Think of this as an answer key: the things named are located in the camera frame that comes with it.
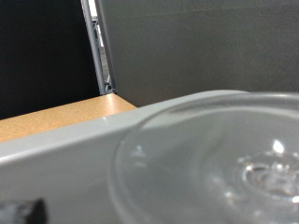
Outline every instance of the wooden countertop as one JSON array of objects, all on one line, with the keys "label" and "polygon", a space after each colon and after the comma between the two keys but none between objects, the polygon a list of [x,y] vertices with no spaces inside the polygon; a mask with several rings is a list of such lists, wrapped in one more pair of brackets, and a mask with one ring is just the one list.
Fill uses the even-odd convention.
[{"label": "wooden countertop", "polygon": [[0,120],[0,142],[135,109],[116,94]]}]

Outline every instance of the gray plastic surface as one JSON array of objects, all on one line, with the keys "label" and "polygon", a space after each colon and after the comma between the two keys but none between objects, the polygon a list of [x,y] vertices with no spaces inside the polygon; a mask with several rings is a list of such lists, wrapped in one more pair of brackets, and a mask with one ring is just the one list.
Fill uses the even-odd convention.
[{"label": "gray plastic surface", "polygon": [[118,95],[298,91],[298,0],[96,0]]},{"label": "gray plastic surface", "polygon": [[97,83],[99,85],[100,94],[106,95],[107,93],[106,93],[105,82],[104,82],[103,67],[102,67],[99,49],[98,49],[97,43],[95,41],[94,29],[93,29],[93,19],[92,19],[90,5],[89,5],[88,0],[82,0],[81,3],[83,6],[83,10],[84,10],[87,33],[88,33],[88,37],[89,37],[90,43],[91,43]]},{"label": "gray plastic surface", "polygon": [[298,114],[299,94],[248,93],[151,116],[118,146],[112,202],[125,224],[297,223]]},{"label": "gray plastic surface", "polygon": [[44,198],[50,223],[121,223],[107,190],[107,166],[136,124],[169,106],[239,91],[189,95],[0,144],[0,201]]}]

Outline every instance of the light gray surface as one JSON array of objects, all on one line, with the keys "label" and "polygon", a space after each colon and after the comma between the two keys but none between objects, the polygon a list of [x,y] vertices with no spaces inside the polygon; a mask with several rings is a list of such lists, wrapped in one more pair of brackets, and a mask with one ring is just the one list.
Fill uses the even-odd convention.
[{"label": "light gray surface", "polygon": [[110,74],[134,105],[299,90],[298,0],[96,0]]},{"label": "light gray surface", "polygon": [[197,93],[0,144],[0,201],[46,199],[50,223],[120,223],[107,165],[140,120],[171,105],[239,91]]},{"label": "light gray surface", "polygon": [[297,223],[298,115],[299,94],[248,93],[152,116],[118,147],[112,202],[125,224]]}]

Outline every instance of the black background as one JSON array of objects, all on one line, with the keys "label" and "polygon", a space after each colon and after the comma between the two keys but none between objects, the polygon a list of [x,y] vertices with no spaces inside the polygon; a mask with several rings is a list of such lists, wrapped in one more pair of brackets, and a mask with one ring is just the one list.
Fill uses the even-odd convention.
[{"label": "black background", "polygon": [[0,0],[0,119],[98,95],[79,0]]}]

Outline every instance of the dark gray panel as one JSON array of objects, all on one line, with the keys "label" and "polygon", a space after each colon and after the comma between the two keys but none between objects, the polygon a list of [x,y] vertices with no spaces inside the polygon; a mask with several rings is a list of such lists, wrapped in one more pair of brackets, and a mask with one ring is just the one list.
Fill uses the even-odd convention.
[{"label": "dark gray panel", "polygon": [[0,0],[0,119],[98,95],[79,0]]},{"label": "dark gray panel", "polygon": [[299,1],[98,0],[118,94],[299,90]]}]

